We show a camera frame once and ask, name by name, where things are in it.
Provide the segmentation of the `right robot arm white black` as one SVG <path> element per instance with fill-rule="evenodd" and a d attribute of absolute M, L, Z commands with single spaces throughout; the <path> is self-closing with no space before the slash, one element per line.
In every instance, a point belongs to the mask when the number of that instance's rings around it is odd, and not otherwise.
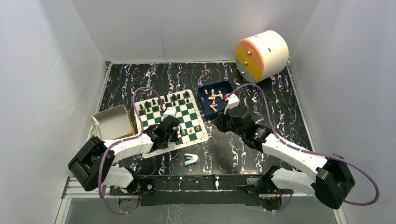
<path fill-rule="evenodd" d="M 314 195 L 322 204 L 339 209 L 355 185 L 348 166 L 341 156 L 317 156 L 305 153 L 292 143 L 281 142 L 273 131 L 255 123 L 243 106 L 220 113 L 214 120 L 220 132 L 233 132 L 252 149 L 277 157 L 297 168 L 290 171 L 272 167 L 263 177 L 263 188 L 269 193 L 290 189 Z"/>

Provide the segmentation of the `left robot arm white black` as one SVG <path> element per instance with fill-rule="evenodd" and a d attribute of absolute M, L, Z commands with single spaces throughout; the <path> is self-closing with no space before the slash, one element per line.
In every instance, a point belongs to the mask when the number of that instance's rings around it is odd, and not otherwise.
<path fill-rule="evenodd" d="M 158 150 L 170 141 L 177 141 L 179 124 L 179 119 L 167 116 L 158 125 L 146 128 L 142 135 L 119 140 L 101 140 L 93 136 L 71 159 L 68 169 L 85 191 L 108 185 L 134 194 L 139 190 L 140 178 L 133 170 L 114 164 L 127 157 Z"/>

